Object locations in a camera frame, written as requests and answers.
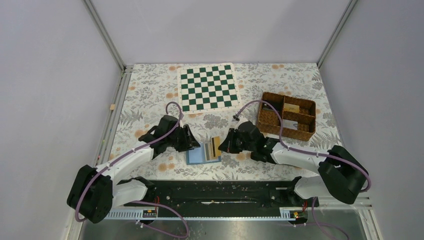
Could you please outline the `blue card holder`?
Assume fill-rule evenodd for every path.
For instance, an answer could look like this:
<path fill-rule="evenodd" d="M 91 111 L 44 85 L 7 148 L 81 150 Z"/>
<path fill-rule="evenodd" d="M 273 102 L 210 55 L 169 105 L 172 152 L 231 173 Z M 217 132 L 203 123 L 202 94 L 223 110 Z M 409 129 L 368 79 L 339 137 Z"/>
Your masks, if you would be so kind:
<path fill-rule="evenodd" d="M 218 163 L 222 161 L 222 157 L 220 156 L 218 159 L 211 159 L 211 161 L 205 161 L 205 143 L 201 143 L 200 147 L 189 150 L 186 152 L 186 164 L 187 165 L 203 165 L 210 163 Z"/>

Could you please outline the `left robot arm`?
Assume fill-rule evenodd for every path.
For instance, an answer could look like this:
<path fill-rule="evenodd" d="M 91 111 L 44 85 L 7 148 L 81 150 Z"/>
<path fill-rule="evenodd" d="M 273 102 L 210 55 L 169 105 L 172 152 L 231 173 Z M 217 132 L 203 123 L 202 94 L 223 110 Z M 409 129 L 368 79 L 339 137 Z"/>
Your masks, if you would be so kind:
<path fill-rule="evenodd" d="M 89 220 L 96 224 L 115 208 L 133 201 L 148 206 L 155 200 L 152 185 L 142 177 L 128 178 L 130 172 L 150 162 L 167 148 L 187 152 L 199 148 L 190 127 L 179 119 L 164 115 L 158 125 L 138 138 L 126 153 L 92 167 L 81 167 L 68 194 L 66 204 L 74 209 L 78 222 Z"/>

